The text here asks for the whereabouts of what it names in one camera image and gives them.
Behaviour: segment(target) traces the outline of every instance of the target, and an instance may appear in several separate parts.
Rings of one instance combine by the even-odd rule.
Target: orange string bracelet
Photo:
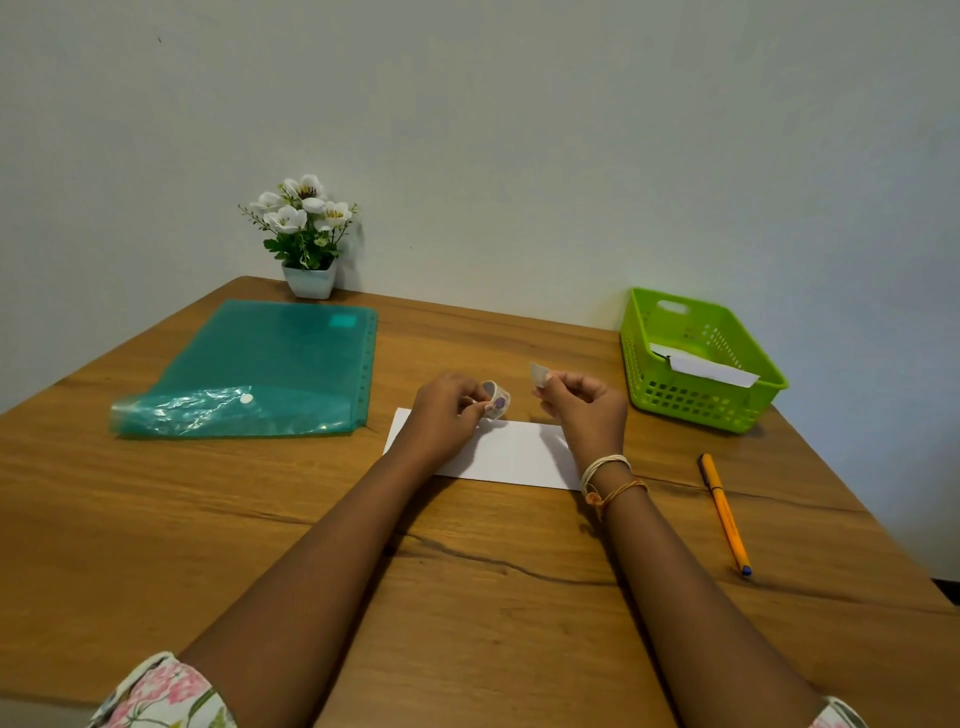
[[[609,494],[607,497],[602,497],[599,494],[599,492],[597,492],[597,489],[593,487],[592,484],[588,484],[587,488],[589,490],[584,495],[584,498],[587,501],[587,503],[589,503],[590,505],[592,505],[594,508],[597,509],[597,518],[600,519],[600,522],[603,522],[603,513],[605,510],[607,510],[607,506],[610,505],[610,501],[616,498],[617,496],[619,496],[625,490],[628,490],[635,486],[637,486],[637,488],[642,488],[647,493],[650,492],[650,489],[647,488],[647,484],[638,478],[637,480],[631,480],[629,483],[624,483],[615,491],[613,491],[611,494]]]

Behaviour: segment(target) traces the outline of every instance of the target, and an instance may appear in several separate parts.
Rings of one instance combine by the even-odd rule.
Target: orange pen
[[[740,539],[740,532],[736,530],[736,523],[733,522],[733,513],[730,510],[730,504],[727,503],[727,496],[723,492],[720,473],[717,472],[717,468],[713,464],[713,458],[706,452],[700,456],[700,472],[703,474],[704,482],[707,483],[707,487],[713,494],[713,503],[717,507],[720,522],[723,523],[724,533],[727,534],[727,541],[730,543],[730,550],[736,560],[736,567],[740,569],[740,573],[744,576],[750,576],[754,570],[750,568],[747,549],[744,548],[743,541]]]

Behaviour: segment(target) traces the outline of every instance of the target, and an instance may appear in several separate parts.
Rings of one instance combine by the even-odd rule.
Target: green plastic basket
[[[760,375],[745,388],[674,372],[650,342]],[[620,328],[630,399],[640,409],[699,425],[746,432],[789,384],[732,311],[634,288]]]

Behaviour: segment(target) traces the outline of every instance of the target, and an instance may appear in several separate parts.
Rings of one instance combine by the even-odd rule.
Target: pink floral fabric
[[[223,699],[197,670],[169,652],[124,680],[88,728],[236,728]]]

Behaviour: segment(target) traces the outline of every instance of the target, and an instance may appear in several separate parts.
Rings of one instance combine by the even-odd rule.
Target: white wall
[[[241,274],[315,171],[348,287],[613,328],[730,305],[781,409],[960,578],[956,0],[5,0],[10,406]]]

